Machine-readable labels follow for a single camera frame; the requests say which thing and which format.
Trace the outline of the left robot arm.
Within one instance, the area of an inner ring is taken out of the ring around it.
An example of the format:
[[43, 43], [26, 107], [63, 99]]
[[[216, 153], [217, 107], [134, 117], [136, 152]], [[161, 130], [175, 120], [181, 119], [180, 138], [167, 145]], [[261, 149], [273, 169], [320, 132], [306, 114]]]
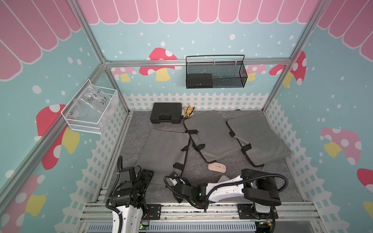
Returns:
[[141, 166], [124, 168], [122, 156], [118, 157], [116, 179], [105, 203], [112, 213], [113, 233], [139, 232], [149, 212], [145, 195], [153, 175], [153, 171]]

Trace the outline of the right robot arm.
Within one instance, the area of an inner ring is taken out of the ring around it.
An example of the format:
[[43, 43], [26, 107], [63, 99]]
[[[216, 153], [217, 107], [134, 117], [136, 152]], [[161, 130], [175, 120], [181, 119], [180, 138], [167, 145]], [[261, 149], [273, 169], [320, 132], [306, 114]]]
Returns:
[[288, 187], [288, 178], [282, 174], [260, 170], [243, 169], [241, 174], [230, 179], [223, 175], [216, 183], [193, 186], [185, 177], [176, 173], [165, 176], [163, 181], [181, 203], [187, 201], [192, 207], [206, 211], [210, 204], [243, 197], [254, 203], [254, 217], [268, 215], [280, 206], [280, 193]]

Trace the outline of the pink mouse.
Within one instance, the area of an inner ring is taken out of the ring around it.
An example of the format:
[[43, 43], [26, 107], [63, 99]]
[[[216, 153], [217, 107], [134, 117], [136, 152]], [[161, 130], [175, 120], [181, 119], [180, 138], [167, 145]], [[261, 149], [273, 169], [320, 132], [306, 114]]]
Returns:
[[208, 164], [208, 169], [219, 173], [226, 173], [226, 165], [217, 162]]

